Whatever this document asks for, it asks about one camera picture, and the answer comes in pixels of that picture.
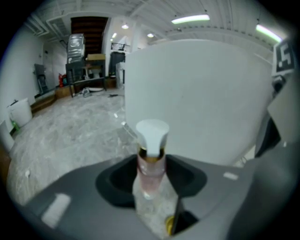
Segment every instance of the white wall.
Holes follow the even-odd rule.
[[[59,74],[66,73],[66,63],[67,63],[67,50],[60,44],[55,43],[53,47],[53,58],[52,58],[52,68],[54,75],[55,86],[59,85],[58,76]]]
[[[110,41],[113,35],[113,25],[115,18],[109,18],[103,33],[102,39],[102,53],[105,54],[105,76],[109,74],[109,61],[111,59],[111,46],[112,42]]]
[[[118,43],[130,45],[130,43],[131,43],[131,37],[123,36],[123,37],[118,41]]]
[[[28,98],[35,102],[39,93],[33,74],[34,64],[42,63],[43,42],[25,28],[21,28],[12,39],[1,61],[0,68],[0,121],[6,120],[8,130],[12,125],[6,107],[16,100]]]
[[[140,35],[140,40],[137,44],[137,48],[143,49],[148,46],[148,39],[147,35],[141,34]]]
[[[166,151],[230,164],[253,146],[271,101],[271,65],[228,44],[180,40],[127,56],[126,121],[170,125]]]
[[[53,45],[48,42],[43,44],[42,64],[45,67],[46,84],[49,90],[56,86],[53,74]]]

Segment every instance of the fluorescent light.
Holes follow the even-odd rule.
[[[256,30],[262,32],[263,34],[269,36],[270,38],[274,39],[277,42],[281,42],[282,38],[277,36],[274,32],[271,32],[269,29],[263,27],[262,25],[256,25]]]
[[[186,23],[186,22],[192,22],[192,21],[203,21],[203,20],[209,20],[210,17],[207,14],[203,15],[194,15],[194,16],[188,16],[188,17],[181,17],[172,20],[172,23],[178,24],[178,23]]]

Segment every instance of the ceiling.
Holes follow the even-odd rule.
[[[132,38],[133,28],[129,27],[128,29],[122,29],[122,25],[127,24],[128,26],[133,26],[134,22],[127,20],[124,21],[123,17],[116,17],[115,21],[111,24],[113,33],[117,33],[117,36],[113,39],[114,43],[120,42],[123,38],[126,38],[126,44],[130,45]]]
[[[176,16],[205,13],[210,16],[209,21],[171,23]],[[276,42],[255,30],[257,19],[261,25],[286,37],[277,20],[255,0],[48,0],[35,14],[49,28],[50,33],[43,35],[49,40],[67,37],[69,19],[76,14],[118,16],[126,23],[139,21],[144,35],[152,32],[155,37],[149,38],[150,44],[187,38],[209,39],[237,45],[267,61],[272,59]]]
[[[74,17],[71,19],[72,34],[83,33],[85,37],[85,54],[101,53],[102,36],[107,17]]]

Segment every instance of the clear plastic bottle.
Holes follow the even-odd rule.
[[[146,152],[145,149],[140,148],[137,155],[137,172],[143,196],[150,200],[158,192],[165,173],[165,151],[161,150],[159,157],[146,157]]]
[[[137,123],[140,148],[137,154],[137,172],[143,196],[150,200],[158,192],[165,173],[165,145],[169,126],[160,120],[142,120]]]

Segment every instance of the staircase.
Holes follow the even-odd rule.
[[[71,18],[71,32],[83,33],[85,37],[85,54],[101,53],[103,33],[107,17]]]

